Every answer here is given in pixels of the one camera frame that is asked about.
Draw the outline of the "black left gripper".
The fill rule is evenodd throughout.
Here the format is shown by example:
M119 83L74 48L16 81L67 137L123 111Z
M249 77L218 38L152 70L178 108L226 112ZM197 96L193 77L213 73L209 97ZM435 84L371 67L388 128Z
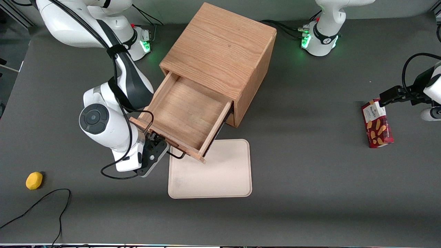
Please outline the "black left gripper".
M433 73L434 68L430 68L415 78L414 83L412 84L412 95L414 96L409 94L408 91L402 86L394 86L387 91L380 93L380 107L386 107L386 105L397 102L406 102L411 98L412 106L423 103L432 105L432 99L426 96L424 90L434 84L435 80L432 80Z

